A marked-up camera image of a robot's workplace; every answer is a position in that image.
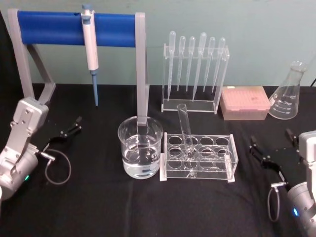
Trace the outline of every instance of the black tablecloth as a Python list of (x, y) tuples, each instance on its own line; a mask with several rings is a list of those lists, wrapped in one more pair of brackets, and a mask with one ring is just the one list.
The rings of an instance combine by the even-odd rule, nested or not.
[[(266, 88), (270, 95), (275, 88)], [(269, 171), (249, 157), (249, 138), (263, 147), (291, 147), (284, 131), (296, 134), (316, 130), (316, 89), (301, 88), (298, 115), (291, 120), (267, 116), (264, 121), (224, 121), (218, 115), (190, 113), (193, 134), (228, 135), (235, 138), (239, 163), (236, 182), (217, 180), (159, 181), (130, 178), (123, 169), (119, 124), (136, 114), (134, 86), (99, 86), (100, 106), (93, 105), (90, 85), (58, 85), (44, 127), (32, 138), (42, 146), (48, 138), (82, 116), (82, 133), (63, 148), (71, 159), (69, 182), (46, 182), (39, 165), (18, 192), (2, 203), (0, 236), (4, 237), (254, 237), (301, 236), (300, 226), (281, 192), (280, 220), (267, 214)], [(0, 145), (10, 133), (20, 94), (0, 97)], [(160, 112), (161, 87), (151, 86), (148, 115), (164, 131), (180, 133), (176, 112)], [(59, 176), (66, 168), (54, 167)]]

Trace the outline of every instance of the water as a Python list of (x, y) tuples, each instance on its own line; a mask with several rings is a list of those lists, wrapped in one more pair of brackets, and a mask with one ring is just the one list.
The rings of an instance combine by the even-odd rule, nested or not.
[(159, 170), (160, 146), (148, 135), (134, 135), (126, 140), (128, 149), (122, 151), (126, 173), (136, 179), (147, 179)]

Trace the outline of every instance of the blue pipette holder bar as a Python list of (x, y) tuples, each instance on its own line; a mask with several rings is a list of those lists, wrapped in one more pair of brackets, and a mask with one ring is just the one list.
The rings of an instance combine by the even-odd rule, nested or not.
[[(41, 12), (8, 10), (10, 34), (24, 96), (34, 98), (26, 49), (33, 57), (45, 88), (39, 98), (47, 103), (55, 83), (47, 72), (35, 44), (84, 45), (80, 12)], [(145, 14), (95, 13), (98, 46), (136, 48), (138, 115), (147, 115), (149, 85), (146, 78)]]

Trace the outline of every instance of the glass flask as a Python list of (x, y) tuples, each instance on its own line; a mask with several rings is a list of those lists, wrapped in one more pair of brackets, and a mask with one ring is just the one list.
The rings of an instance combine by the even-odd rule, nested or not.
[(161, 139), (160, 123), (150, 117), (135, 116), (118, 128), (123, 167), (135, 179), (147, 179), (159, 170)]
[(269, 98), (269, 114), (277, 119), (291, 119), (297, 115), (300, 97), (300, 83), (306, 64), (298, 61), (291, 63), (290, 72), (285, 81)]

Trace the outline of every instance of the dropper rack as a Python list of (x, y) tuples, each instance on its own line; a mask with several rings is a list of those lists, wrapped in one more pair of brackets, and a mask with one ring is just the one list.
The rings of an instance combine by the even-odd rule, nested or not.
[[(206, 43), (204, 41), (205, 46), (202, 43), (203, 49), (200, 56), (200, 43), (203, 40), (195, 39), (194, 37), (184, 39), (184, 36), (175, 39), (175, 35), (175, 32), (170, 32), (169, 41), (171, 42), (171, 50), (167, 44), (164, 44), (163, 47), (161, 111), (177, 111), (178, 104), (186, 104), (189, 112), (217, 114), (230, 58), (228, 46), (225, 45), (225, 39), (220, 38), (216, 40), (214, 37), (207, 37)], [(188, 62), (190, 61), (192, 46), (192, 62), (189, 67)], [(201, 57), (200, 67), (198, 66), (199, 56)], [(205, 78), (207, 79), (206, 87), (204, 86)], [(198, 82), (198, 86), (195, 94), (193, 84), (196, 81)]]
[(234, 182), (238, 163), (234, 136), (191, 135), (185, 104), (178, 105), (178, 115), (182, 134), (164, 133), (160, 180), (187, 178)]

